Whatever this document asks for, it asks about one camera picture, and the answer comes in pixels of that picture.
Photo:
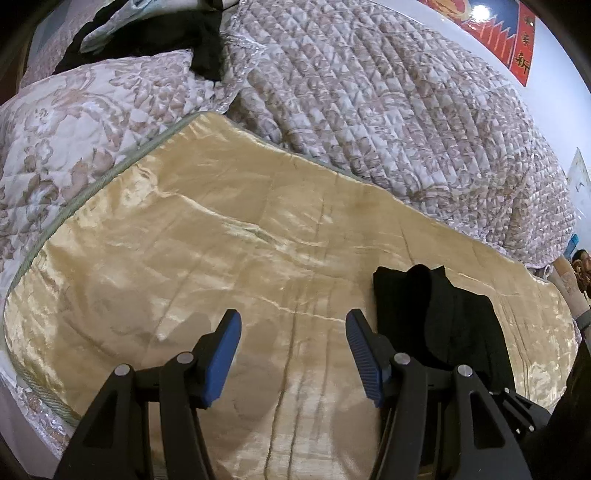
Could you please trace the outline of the floral quilted comforter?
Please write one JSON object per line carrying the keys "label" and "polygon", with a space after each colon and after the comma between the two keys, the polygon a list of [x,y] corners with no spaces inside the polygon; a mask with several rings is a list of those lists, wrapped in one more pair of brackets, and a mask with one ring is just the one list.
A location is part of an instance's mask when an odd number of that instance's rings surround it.
{"label": "floral quilted comforter", "polygon": [[[174,51],[50,76],[1,109],[1,294],[69,206],[149,141],[205,111],[372,184],[528,271],[572,229],[556,156],[513,86],[441,34],[368,1],[249,1],[225,79]],[[60,456],[76,421],[9,363],[25,421]]]}

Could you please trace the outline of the colourful clutter beside bed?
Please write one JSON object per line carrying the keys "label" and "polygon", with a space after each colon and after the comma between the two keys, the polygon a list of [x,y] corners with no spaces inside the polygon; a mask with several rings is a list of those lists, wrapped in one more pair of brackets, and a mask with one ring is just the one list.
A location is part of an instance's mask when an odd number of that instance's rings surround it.
{"label": "colourful clutter beside bed", "polygon": [[578,245],[579,237],[577,234],[573,234],[567,244],[564,256],[570,262],[570,265],[575,272],[575,277],[580,291],[587,297],[590,297],[590,253],[586,249],[579,248]]}

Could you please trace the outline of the black pants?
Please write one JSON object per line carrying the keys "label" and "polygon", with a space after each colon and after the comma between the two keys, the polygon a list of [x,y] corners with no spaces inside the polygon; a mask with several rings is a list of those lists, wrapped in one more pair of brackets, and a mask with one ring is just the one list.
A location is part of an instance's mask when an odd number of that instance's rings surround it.
{"label": "black pants", "polygon": [[373,275],[377,331],[423,366],[450,371],[466,364],[490,391],[515,387],[505,336],[492,302],[454,286],[441,266]]}

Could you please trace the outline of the gold satin bed sheet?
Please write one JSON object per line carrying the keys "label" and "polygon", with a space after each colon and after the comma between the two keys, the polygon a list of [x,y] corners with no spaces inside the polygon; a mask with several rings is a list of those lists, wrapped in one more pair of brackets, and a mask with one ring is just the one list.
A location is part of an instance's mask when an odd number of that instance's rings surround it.
{"label": "gold satin bed sheet", "polygon": [[217,114],[129,157],[50,224],[10,288],[8,355],[73,422],[117,365],[160,365],[235,309],[238,354],[200,417],[217,476],[361,479],[379,414],[346,314],[374,320],[374,271],[416,264],[444,267],[455,286],[491,300],[518,392],[553,407],[577,350],[553,284]]}

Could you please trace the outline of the red wall banner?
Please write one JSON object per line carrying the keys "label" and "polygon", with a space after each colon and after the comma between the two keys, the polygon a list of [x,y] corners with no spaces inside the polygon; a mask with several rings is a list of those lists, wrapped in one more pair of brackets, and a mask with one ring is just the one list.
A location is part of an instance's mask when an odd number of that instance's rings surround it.
{"label": "red wall banner", "polygon": [[423,0],[485,46],[526,87],[534,52],[536,16],[515,0]]}

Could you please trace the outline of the light blue cloth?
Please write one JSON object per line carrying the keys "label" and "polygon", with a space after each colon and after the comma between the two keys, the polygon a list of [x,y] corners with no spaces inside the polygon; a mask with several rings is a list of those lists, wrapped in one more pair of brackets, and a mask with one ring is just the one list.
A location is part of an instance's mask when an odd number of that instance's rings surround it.
{"label": "light blue cloth", "polygon": [[198,0],[129,0],[109,17],[105,24],[87,34],[80,45],[81,53],[102,49],[113,34],[123,26],[164,14],[208,10],[207,1]]}

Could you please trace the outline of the black garment pile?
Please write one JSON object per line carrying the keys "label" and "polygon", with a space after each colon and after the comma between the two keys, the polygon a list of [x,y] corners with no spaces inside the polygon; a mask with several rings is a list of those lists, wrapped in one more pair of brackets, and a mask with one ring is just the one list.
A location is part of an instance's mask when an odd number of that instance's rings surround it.
{"label": "black garment pile", "polygon": [[218,1],[207,1],[208,10],[170,13],[133,21],[117,30],[102,49],[81,53],[83,38],[105,24],[126,2],[110,2],[91,21],[84,24],[54,72],[62,73],[106,59],[154,56],[175,50],[188,50],[192,53],[190,71],[207,80],[221,80],[223,6]]}

